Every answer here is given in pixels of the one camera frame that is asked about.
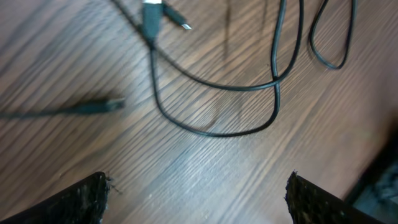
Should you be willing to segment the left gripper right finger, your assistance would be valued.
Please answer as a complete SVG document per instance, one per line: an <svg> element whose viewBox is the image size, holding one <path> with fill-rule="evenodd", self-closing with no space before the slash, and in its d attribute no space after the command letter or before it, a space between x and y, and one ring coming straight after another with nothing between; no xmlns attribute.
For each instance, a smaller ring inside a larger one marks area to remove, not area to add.
<svg viewBox="0 0 398 224"><path fill-rule="evenodd" d="M382 224L293 171L285 201L294 224Z"/></svg>

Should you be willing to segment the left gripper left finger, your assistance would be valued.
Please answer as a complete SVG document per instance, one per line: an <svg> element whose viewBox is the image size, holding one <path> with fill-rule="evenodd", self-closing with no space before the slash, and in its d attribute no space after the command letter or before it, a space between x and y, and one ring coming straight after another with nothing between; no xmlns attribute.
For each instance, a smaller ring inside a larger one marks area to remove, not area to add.
<svg viewBox="0 0 398 224"><path fill-rule="evenodd" d="M100 224L108 206L109 184L95 172L46 200L1 221L3 224Z"/></svg>

